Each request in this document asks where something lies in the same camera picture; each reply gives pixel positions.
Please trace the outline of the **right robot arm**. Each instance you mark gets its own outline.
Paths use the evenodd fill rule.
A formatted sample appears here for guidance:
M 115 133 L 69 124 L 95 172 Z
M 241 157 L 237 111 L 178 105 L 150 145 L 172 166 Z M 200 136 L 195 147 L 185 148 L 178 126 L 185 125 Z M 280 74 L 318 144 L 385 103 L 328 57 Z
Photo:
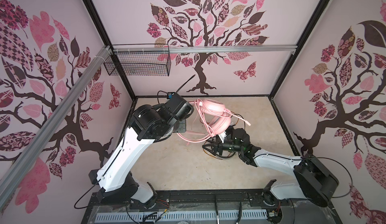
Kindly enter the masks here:
M 276 200 L 305 199 L 319 207 L 327 207 L 339 185 L 338 179 L 317 157 L 269 152 L 254 146 L 243 128 L 229 127 L 224 133 L 207 140 L 202 148 L 219 159 L 226 159 L 223 152 L 229 152 L 247 165 L 290 176 L 290 181 L 270 180 L 263 191 L 267 204 Z

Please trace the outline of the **pink headphones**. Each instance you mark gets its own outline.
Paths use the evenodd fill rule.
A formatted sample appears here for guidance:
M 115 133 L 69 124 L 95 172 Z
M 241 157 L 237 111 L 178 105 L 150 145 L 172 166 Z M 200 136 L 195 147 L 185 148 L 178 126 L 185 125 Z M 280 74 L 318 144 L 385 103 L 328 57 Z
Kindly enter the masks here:
M 231 118 L 236 117 L 248 126 L 251 126 L 250 122 L 244 119 L 243 117 L 239 117 L 236 114 L 232 113 L 231 110 L 226 108 L 224 104 L 221 102 L 212 100 L 212 99 L 195 99 L 194 101 L 189 101 L 189 103 L 195 108 L 197 111 L 197 116 L 203 122 L 203 125 L 207 131 L 207 133 L 200 133 L 194 131 L 186 131 L 188 134 L 196 134 L 196 135 L 204 135 L 204 137 L 200 139 L 188 139 L 177 133 L 177 135 L 188 143 L 201 143 L 205 142 L 210 138 L 213 138 L 219 134 L 222 134 L 226 131 L 226 129 L 231 125 Z

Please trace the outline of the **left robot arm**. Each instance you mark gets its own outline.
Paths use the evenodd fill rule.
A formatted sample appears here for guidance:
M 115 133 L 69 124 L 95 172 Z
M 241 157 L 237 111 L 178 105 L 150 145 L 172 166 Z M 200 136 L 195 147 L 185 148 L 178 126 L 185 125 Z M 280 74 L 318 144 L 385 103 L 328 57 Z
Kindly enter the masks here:
M 137 108 L 110 159 L 102 168 L 89 173 L 92 183 L 100 187 L 98 201 L 115 204 L 133 199 L 147 208 L 152 207 L 157 199 L 156 191 L 150 183 L 137 181 L 131 169 L 151 144 L 171 136 L 178 124 L 193 112 L 192 104 L 177 93 L 173 93 L 166 103 Z

